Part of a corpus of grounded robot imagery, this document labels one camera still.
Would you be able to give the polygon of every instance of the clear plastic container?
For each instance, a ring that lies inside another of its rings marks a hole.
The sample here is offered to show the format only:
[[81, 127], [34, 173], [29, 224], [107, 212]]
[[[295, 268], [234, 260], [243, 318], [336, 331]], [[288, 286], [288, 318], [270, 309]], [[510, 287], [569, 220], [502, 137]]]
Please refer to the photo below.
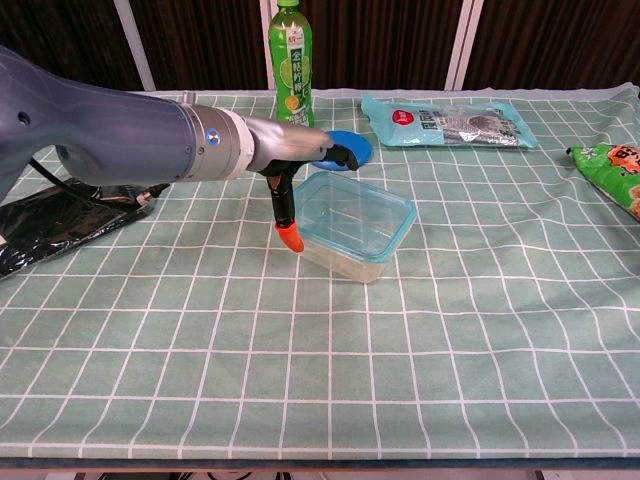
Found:
[[295, 189], [302, 255], [362, 283], [376, 280], [416, 219], [409, 199], [330, 172]]

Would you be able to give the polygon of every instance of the green plastic bottle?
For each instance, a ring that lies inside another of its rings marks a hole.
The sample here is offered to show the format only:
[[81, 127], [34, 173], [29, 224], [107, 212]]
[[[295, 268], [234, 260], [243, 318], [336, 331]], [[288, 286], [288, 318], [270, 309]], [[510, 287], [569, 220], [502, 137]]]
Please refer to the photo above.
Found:
[[299, 0], [278, 0], [269, 25], [269, 49], [276, 83], [277, 118], [313, 127], [311, 110], [311, 26]]

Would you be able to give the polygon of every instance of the blue container rim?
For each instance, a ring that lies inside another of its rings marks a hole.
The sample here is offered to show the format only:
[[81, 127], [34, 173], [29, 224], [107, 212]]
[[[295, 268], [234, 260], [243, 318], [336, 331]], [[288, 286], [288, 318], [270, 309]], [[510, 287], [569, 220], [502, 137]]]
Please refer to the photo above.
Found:
[[[393, 255], [393, 252], [395, 252], [396, 248], [398, 248], [398, 245], [400, 244], [400, 242], [402, 242], [402, 240], [404, 240], [404, 237], [407, 235], [407, 233], [409, 232], [409, 228], [411, 227], [411, 225], [413, 225], [413, 222], [415, 222], [416, 217], [417, 217], [417, 210], [416, 210], [416, 206], [415, 203], [406, 197], [402, 197], [400, 195], [396, 195], [395, 193], [391, 193], [387, 190], [384, 190], [382, 188], [378, 188], [378, 187], [374, 187], [373, 185], [369, 185], [368, 183], [364, 183], [364, 182], [360, 182], [358, 180], [354, 180], [352, 178], [346, 177], [344, 175], [339, 175], [337, 173], [333, 173], [333, 172], [328, 172], [328, 171], [322, 171], [322, 172], [316, 172], [313, 175], [311, 175], [309, 178], [307, 178], [302, 184], [300, 184], [298, 187], [296, 187], [294, 189], [294, 195], [296, 197], [298, 197], [300, 195], [300, 193], [305, 190], [309, 184], [313, 183], [314, 180], [317, 180], [318, 177], [329, 177], [329, 176], [333, 176], [333, 177], [340, 177], [340, 181], [344, 181], [344, 182], [348, 182], [348, 183], [354, 183], [354, 184], [358, 184], [359, 187], [363, 187], [366, 190], [369, 190], [371, 192], [375, 192], [377, 195], [382, 195], [384, 197], [387, 198], [392, 198], [394, 200], [399, 200], [401, 201], [406, 207], [407, 207], [407, 214], [403, 220], [403, 222], [400, 224], [400, 227], [398, 227], [398, 229], [396, 230], [396, 232], [393, 234], [393, 236], [389, 239], [389, 243], [387, 244], [387, 246], [384, 248], [384, 250], [382, 250], [380, 253], [377, 253], [375, 255], [369, 255], [366, 253], [363, 253], [359, 250], [354, 250], [351, 248], [347, 248], [344, 245], [334, 242], [332, 240], [329, 240], [321, 235], [317, 235], [311, 231], [309, 231], [307, 228], [298, 225], [298, 230], [300, 231], [300, 234], [303, 238], [309, 239], [311, 241], [313, 241], [314, 243], [320, 244], [324, 247], [329, 248], [330, 250], [334, 250], [338, 253], [347, 255], [351, 258], [354, 258], [358, 261], [361, 262], [366, 262], [366, 263], [385, 263], [387, 260], [389, 260], [389, 257], [391, 257], [391, 255]], [[298, 204], [298, 198], [295, 199], [296, 202], [296, 207], [299, 206]]]

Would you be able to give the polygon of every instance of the blue packaging bag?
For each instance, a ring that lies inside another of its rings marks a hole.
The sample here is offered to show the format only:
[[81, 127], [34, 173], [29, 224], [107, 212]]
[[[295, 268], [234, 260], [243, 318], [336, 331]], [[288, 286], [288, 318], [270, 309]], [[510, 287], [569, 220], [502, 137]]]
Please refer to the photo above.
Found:
[[535, 148], [538, 141], [508, 103], [435, 105], [362, 98], [362, 111], [389, 147], [476, 145]]

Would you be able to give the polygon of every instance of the table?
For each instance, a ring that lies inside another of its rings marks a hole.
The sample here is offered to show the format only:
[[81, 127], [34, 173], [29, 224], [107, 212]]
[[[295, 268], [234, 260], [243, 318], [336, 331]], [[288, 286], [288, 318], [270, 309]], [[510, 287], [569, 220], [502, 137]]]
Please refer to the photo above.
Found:
[[[173, 185], [147, 219], [0, 283], [4, 465], [640, 464], [640, 224], [565, 154], [637, 144], [638, 88], [373, 93], [502, 98], [541, 148], [381, 148], [361, 92], [315, 92], [318, 128], [374, 146], [347, 175], [416, 202], [381, 279], [283, 248], [259, 176]], [[27, 170], [8, 200], [44, 186]]]

